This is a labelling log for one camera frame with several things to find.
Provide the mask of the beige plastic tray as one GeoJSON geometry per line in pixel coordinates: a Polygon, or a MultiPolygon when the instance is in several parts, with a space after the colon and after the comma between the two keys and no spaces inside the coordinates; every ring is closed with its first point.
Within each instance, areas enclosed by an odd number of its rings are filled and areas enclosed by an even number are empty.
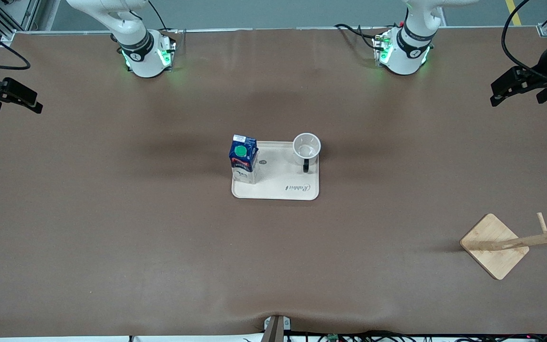
{"type": "Polygon", "coordinates": [[[308,172],[302,171],[302,158],[292,142],[259,141],[256,184],[232,180],[231,193],[239,199],[314,200],[319,196],[320,178],[317,156],[308,172]]]}

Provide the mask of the brown table cover mat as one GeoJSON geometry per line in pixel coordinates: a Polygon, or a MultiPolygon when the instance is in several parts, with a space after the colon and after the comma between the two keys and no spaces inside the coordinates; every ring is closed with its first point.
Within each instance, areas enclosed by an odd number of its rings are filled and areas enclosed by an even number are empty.
{"type": "Polygon", "coordinates": [[[417,74],[338,30],[187,33],[141,79],[106,35],[19,34],[42,114],[0,111],[0,336],[547,334],[547,246],[496,281],[460,246],[547,222],[547,104],[492,107],[498,28],[417,74]],[[319,196],[239,199],[234,134],[316,135],[319,196]]]}

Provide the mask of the wooden cup rack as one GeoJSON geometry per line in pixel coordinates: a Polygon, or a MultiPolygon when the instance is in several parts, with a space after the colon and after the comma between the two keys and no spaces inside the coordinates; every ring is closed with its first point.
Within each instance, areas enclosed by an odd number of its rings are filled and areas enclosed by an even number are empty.
{"type": "Polygon", "coordinates": [[[537,213],[541,234],[519,237],[493,213],[483,216],[460,240],[460,246],[493,278],[504,279],[529,253],[547,245],[547,225],[537,213]]]}

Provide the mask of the white smiley cup black handle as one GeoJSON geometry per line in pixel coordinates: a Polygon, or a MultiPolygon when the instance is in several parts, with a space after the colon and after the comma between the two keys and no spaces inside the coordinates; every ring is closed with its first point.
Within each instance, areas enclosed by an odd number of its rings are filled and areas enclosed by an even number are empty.
{"type": "Polygon", "coordinates": [[[303,173],[310,171],[321,153],[321,140],[312,133],[298,134],[292,143],[293,153],[297,158],[298,164],[302,167],[303,173]]]}

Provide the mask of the blue milk carton green cap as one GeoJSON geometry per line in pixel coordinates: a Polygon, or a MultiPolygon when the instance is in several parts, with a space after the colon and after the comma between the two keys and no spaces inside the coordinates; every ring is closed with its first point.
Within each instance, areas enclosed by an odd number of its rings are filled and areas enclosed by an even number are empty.
{"type": "Polygon", "coordinates": [[[258,145],[255,138],[234,134],[228,157],[235,181],[256,184],[258,145]]]}

